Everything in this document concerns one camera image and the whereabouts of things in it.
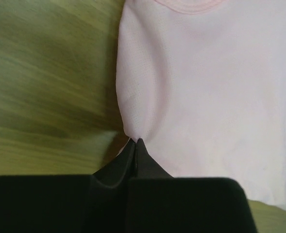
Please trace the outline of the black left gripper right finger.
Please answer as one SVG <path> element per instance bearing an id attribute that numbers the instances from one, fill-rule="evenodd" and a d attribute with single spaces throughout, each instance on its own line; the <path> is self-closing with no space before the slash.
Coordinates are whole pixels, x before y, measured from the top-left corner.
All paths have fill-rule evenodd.
<path id="1" fill-rule="evenodd" d="M 254 233 L 242 187 L 229 178 L 174 178 L 135 146 L 135 174 L 128 182 L 128 233 Z"/>

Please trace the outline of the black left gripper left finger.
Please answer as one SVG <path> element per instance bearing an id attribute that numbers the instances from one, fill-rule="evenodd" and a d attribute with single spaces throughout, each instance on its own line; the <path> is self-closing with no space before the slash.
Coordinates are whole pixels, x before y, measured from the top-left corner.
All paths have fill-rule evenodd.
<path id="1" fill-rule="evenodd" d="M 122 233 L 135 142 L 94 174 L 0 176 L 0 233 Z"/>

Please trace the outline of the light pink t shirt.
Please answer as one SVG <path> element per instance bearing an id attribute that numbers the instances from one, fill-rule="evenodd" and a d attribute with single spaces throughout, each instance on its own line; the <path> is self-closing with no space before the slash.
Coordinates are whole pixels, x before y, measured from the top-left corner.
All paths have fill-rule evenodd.
<path id="1" fill-rule="evenodd" d="M 127 0 L 124 131 L 174 177 L 229 177 L 286 210 L 286 0 Z"/>

